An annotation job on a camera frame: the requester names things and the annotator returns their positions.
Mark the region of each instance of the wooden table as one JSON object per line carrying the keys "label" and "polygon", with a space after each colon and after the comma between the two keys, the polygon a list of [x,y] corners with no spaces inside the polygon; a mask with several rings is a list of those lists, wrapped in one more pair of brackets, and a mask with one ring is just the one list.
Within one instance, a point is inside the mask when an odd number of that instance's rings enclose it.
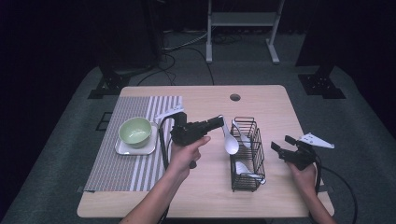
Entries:
{"label": "wooden table", "polygon": [[[232,101],[238,94],[241,99]],[[127,87],[120,96],[181,95],[188,121],[223,115],[228,127],[234,117],[253,117],[262,134],[266,183],[256,191],[231,189],[230,157],[224,150],[222,129],[211,131],[211,141],[200,148],[198,166],[181,185],[170,205],[169,217],[307,217],[308,211],[291,179],[289,167],[277,157],[271,141],[296,149],[285,135],[304,135],[282,86]],[[78,206],[81,217],[124,217],[147,194],[145,191],[84,192]],[[334,210],[327,192],[319,198]]]}

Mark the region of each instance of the dish drying rack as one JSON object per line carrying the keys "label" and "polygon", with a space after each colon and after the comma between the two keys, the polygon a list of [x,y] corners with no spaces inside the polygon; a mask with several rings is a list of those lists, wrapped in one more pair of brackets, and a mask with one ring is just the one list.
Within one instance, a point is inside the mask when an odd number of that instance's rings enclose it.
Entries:
{"label": "dish drying rack", "polygon": [[[261,184],[265,183],[262,136],[254,118],[235,117],[234,121],[238,125],[241,133],[250,140],[250,147],[244,145],[244,142],[241,140],[241,134],[233,124],[230,133],[238,141],[239,150],[237,153],[230,155],[231,186],[233,191],[251,190],[253,192]],[[236,162],[238,161],[242,162],[247,167],[246,173],[238,174],[236,168]]]}

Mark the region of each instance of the gray carpet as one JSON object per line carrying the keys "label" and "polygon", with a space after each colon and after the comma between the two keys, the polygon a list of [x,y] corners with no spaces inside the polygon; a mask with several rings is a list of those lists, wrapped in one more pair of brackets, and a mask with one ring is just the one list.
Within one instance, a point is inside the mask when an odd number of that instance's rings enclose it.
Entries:
{"label": "gray carpet", "polygon": [[[215,45],[209,65],[215,85],[282,85],[286,88],[305,133],[313,133],[335,144],[335,149],[317,148],[324,166],[341,175],[353,188],[358,204],[358,223],[396,223],[396,142],[361,97],[354,81],[339,68],[331,73],[335,86],[346,99],[325,100],[307,96],[298,74],[314,73],[317,67],[295,67],[303,35],[278,35],[276,49],[281,61],[273,65],[264,38],[268,35],[236,36],[230,45]],[[169,34],[166,45],[195,38]],[[205,44],[190,46],[205,54]],[[202,55],[192,49],[169,53],[175,65],[153,75],[141,85],[211,85]],[[163,56],[162,68],[172,63]],[[157,71],[132,77],[130,85]],[[85,77],[25,181],[2,223],[117,223],[118,218],[80,218],[77,215],[84,186],[105,132],[96,131],[104,112],[113,110],[117,96],[87,99],[101,73],[94,68]],[[336,176],[323,171],[332,187],[330,197],[339,223],[350,223],[353,201],[347,187]],[[267,219],[268,223],[309,223],[307,218]],[[169,220],[168,223],[264,223],[264,220]]]}

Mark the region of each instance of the black cable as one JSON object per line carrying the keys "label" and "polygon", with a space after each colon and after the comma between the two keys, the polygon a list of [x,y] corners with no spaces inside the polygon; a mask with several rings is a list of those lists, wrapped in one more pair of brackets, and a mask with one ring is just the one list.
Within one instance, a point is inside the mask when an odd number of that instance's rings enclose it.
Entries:
{"label": "black cable", "polygon": [[[222,11],[225,11],[225,4],[226,4],[226,2],[227,2],[227,1],[224,1],[224,3],[223,3],[223,6],[222,6],[222,8],[221,8]],[[231,8],[230,8],[229,10],[227,10],[227,12],[232,12],[233,9],[235,8],[235,6],[236,6],[236,4],[237,4],[238,2],[239,2],[238,0],[235,0],[235,1],[233,2],[233,5],[231,6]]]}
{"label": "black cable", "polygon": [[176,63],[175,57],[173,57],[173,56],[171,56],[171,55],[169,55],[169,54],[165,54],[165,55],[166,55],[166,56],[170,56],[170,57],[173,59],[172,64],[169,65],[169,66],[166,67],[166,68],[161,68],[160,66],[158,66],[158,68],[160,69],[160,71],[157,71],[157,72],[154,72],[154,73],[151,73],[151,74],[145,76],[144,78],[142,78],[142,79],[136,84],[136,86],[139,86],[140,84],[142,84],[142,82],[143,82],[144,80],[146,80],[147,78],[152,77],[152,76],[154,76],[154,75],[156,75],[156,74],[159,74],[159,73],[161,73],[161,72],[163,72],[163,71],[166,71],[166,70],[172,68],[172,67],[175,65],[175,63]]}
{"label": "black cable", "polygon": [[216,45],[231,45],[242,40],[241,35],[215,35],[213,36],[213,43]]}
{"label": "black cable", "polygon": [[203,35],[201,35],[201,36],[199,36],[199,37],[197,37],[197,38],[195,38],[195,39],[193,39],[193,40],[187,42],[187,43],[184,43],[184,44],[181,44],[181,45],[178,45],[178,46],[174,46],[174,47],[172,47],[172,48],[163,48],[163,50],[180,49],[180,48],[186,47],[186,46],[188,46],[188,45],[195,44],[195,43],[197,43],[198,41],[201,41],[202,39],[204,39],[206,36],[207,36],[207,32],[204,33]]}
{"label": "black cable", "polygon": [[[317,180],[315,183],[315,193],[318,195],[319,193],[319,188],[320,188],[320,180],[321,180],[321,159],[320,157],[317,155],[316,159],[315,159],[315,165],[317,166]],[[311,212],[309,212],[309,219],[311,220],[311,223],[313,224],[318,224],[314,218],[312,217]]]}
{"label": "black cable", "polygon": [[174,56],[172,56],[172,55],[170,55],[170,54],[164,54],[164,56],[165,56],[165,58],[170,57],[170,58],[173,59],[172,65],[169,66],[169,67],[167,67],[166,69],[161,68],[161,67],[158,65],[158,68],[159,68],[160,70],[162,70],[162,71],[168,76],[168,79],[169,79],[169,81],[170,81],[170,83],[171,83],[171,86],[176,86],[176,84],[175,84],[176,74],[168,71],[168,69],[170,69],[171,67],[173,67],[173,66],[175,65],[176,59],[175,59]]}
{"label": "black cable", "polygon": [[171,145],[172,138],[169,138],[168,145],[166,146],[166,155],[169,155],[169,146]]}
{"label": "black cable", "polygon": [[[159,136],[160,136],[161,151],[162,151],[162,154],[163,154],[163,167],[165,168],[165,171],[166,171],[166,169],[169,166],[168,149],[169,149],[169,145],[171,143],[171,139],[169,139],[167,147],[165,147],[165,140],[164,140],[164,137],[163,137],[163,124],[168,119],[170,119],[170,118],[163,119],[161,121],[160,127],[158,129],[158,133],[159,133]],[[169,205],[165,209],[165,211],[163,212],[163,215],[161,216],[160,220],[158,221],[159,224],[162,223],[166,219],[166,217],[168,216],[168,211],[169,211]]]}
{"label": "black cable", "polygon": [[173,52],[173,51],[177,51],[177,50],[181,50],[181,49],[190,49],[190,50],[198,52],[201,55],[201,57],[204,59],[204,62],[205,62],[206,67],[207,67],[207,70],[209,71],[209,75],[210,75],[210,78],[212,80],[212,85],[214,86],[215,85],[215,80],[213,78],[212,70],[210,70],[209,64],[206,62],[206,57],[204,56],[204,54],[200,50],[193,49],[193,48],[178,48],[178,49],[168,50],[166,52]]}
{"label": "black cable", "polygon": [[353,224],[356,223],[356,220],[358,219],[358,200],[356,199],[356,195],[355,195],[352,187],[350,187],[350,185],[347,183],[347,181],[343,177],[341,177],[339,174],[337,174],[335,171],[333,171],[333,170],[331,170],[331,169],[329,169],[329,168],[327,168],[325,166],[322,166],[322,169],[325,170],[325,171],[328,171],[331,174],[333,174],[333,175],[337,176],[338,178],[340,178],[340,180],[342,182],[344,182],[346,187],[349,189],[349,192],[350,192],[350,194],[352,196],[352,199],[353,199],[353,203],[355,205],[355,210],[354,210],[354,214],[353,214],[352,223]]}

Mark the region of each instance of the person's forearm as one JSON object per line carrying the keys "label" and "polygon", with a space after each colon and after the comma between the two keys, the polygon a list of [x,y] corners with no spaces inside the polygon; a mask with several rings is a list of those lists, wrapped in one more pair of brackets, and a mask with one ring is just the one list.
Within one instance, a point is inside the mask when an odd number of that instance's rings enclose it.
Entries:
{"label": "person's forearm", "polygon": [[318,195],[314,190],[305,190],[301,192],[303,200],[308,207],[312,218],[319,224],[336,223],[335,220],[330,216],[326,207],[318,198]]}
{"label": "person's forearm", "polygon": [[180,176],[165,173],[142,202],[121,223],[157,223],[183,181],[184,178]]}

